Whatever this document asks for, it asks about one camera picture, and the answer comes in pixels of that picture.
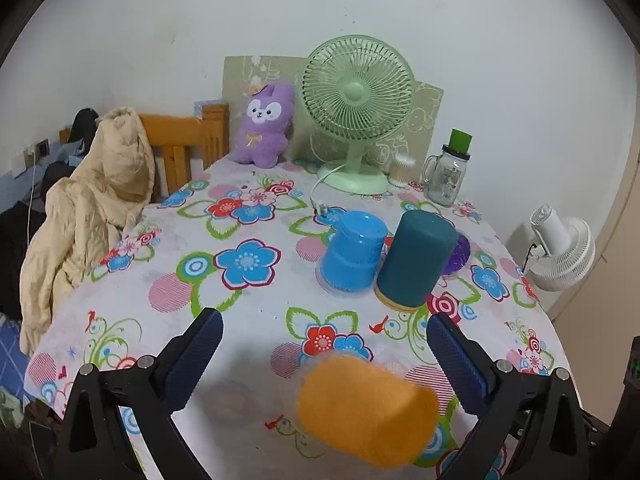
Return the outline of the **orange plastic cup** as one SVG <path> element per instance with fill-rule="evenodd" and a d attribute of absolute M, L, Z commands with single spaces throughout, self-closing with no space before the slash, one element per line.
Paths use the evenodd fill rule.
<path fill-rule="evenodd" d="M 331 352 L 303 368 L 295 416 L 307 434 L 331 448 L 392 469 L 412 463 L 431 442 L 439 400 L 431 388 Z"/>

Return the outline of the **purple transparent cup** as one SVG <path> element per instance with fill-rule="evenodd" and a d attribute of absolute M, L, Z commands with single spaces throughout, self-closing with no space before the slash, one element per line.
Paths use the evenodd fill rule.
<path fill-rule="evenodd" d="M 466 263 L 469 261 L 471 255 L 471 243 L 464 233 L 457 232 L 457 244 L 454 246 L 444 270 L 442 270 L 442 276 L 448 276 L 460 271 Z"/>

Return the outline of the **dark teal cup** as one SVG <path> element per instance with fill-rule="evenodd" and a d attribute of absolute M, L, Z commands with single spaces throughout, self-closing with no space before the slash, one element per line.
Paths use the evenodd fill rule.
<path fill-rule="evenodd" d="M 454 226 L 438 214 L 406 211 L 378 272 L 375 295 L 397 311 L 420 308 L 445 270 L 457 241 Z"/>

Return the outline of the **light blue plastic cup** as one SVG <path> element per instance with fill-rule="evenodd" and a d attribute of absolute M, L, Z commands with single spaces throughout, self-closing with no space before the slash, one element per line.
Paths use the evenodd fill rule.
<path fill-rule="evenodd" d="M 318 265 L 319 283 L 336 294 L 360 294 L 373 284 L 388 229 L 374 214 L 351 210 L 334 230 Z"/>

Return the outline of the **white floor fan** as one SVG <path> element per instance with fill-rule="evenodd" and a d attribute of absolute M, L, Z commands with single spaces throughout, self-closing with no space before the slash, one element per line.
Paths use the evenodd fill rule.
<path fill-rule="evenodd" d="M 530 246 L 523 271 L 545 292 L 562 292 L 588 274 L 596 258 L 590 226 L 575 217 L 561 218 L 548 204 L 529 217 L 536 240 Z"/>

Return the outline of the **beige quilted jacket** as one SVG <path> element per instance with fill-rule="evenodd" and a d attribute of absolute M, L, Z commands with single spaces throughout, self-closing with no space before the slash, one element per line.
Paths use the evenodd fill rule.
<path fill-rule="evenodd" d="M 154 154 L 141 118 L 130 107 L 114 108 L 72 175 L 47 192 L 46 220 L 21 268 L 21 352 L 35 353 L 62 303 L 138 223 L 154 182 Z"/>

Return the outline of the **glass mason jar mug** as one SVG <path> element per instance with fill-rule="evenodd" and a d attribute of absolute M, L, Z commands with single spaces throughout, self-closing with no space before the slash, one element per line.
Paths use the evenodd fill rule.
<path fill-rule="evenodd" d="M 472 136 L 452 129 L 439 155 L 428 156 L 424 164 L 424 193 L 436 204 L 450 207 L 456 201 L 471 158 Z"/>

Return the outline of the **wooden chair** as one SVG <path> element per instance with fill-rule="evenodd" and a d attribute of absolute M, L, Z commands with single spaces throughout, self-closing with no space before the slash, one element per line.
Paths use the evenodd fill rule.
<path fill-rule="evenodd" d="M 229 110 L 209 104 L 198 117 L 138 114 L 114 108 L 98 119 L 88 154 L 73 173 L 50 188 L 47 199 L 88 188 L 125 204 L 152 202 L 160 179 L 175 192 L 192 179 L 191 157 L 205 168 L 229 153 Z"/>

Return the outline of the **cotton swab container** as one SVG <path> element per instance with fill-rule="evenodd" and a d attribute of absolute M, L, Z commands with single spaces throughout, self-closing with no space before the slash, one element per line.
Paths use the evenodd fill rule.
<path fill-rule="evenodd" d="M 405 188 L 411 180 L 416 160 L 405 153 L 395 153 L 390 168 L 388 168 L 387 180 L 395 188 Z"/>

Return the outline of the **beige patterned board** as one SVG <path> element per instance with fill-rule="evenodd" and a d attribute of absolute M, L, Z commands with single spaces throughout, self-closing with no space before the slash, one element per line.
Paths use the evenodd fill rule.
<path fill-rule="evenodd" d="M 222 100 L 229 105 L 230 144 L 234 145 L 241 125 L 250 89 L 262 84 L 298 85 L 299 73 L 306 60 L 292 56 L 238 55 L 224 59 Z M 386 139 L 368 148 L 364 161 L 383 172 L 390 168 L 394 155 L 406 154 L 416 161 L 413 177 L 421 175 L 433 136 L 437 113 L 442 102 L 442 89 L 416 81 L 412 109 L 404 125 Z M 323 133 L 311 120 L 301 100 L 295 101 L 294 119 L 288 132 L 288 160 L 341 160 L 347 155 L 347 144 Z"/>

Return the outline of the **purple plush toy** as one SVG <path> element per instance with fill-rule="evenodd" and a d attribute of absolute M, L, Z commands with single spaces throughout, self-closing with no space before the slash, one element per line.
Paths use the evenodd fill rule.
<path fill-rule="evenodd" d="M 250 88 L 231 158 L 239 164 L 269 169 L 288 148 L 294 116 L 292 84 L 262 84 Z"/>

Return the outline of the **green desk fan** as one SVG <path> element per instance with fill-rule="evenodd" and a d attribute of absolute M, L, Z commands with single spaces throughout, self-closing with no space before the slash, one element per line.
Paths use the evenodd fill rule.
<path fill-rule="evenodd" d="M 308 56 L 298 95 L 316 129 L 347 145 L 343 160 L 321 166 L 319 180 L 356 195 L 385 193 L 386 177 L 364 154 L 396 133 L 412 109 L 414 77 L 405 58 L 370 36 L 330 39 Z"/>

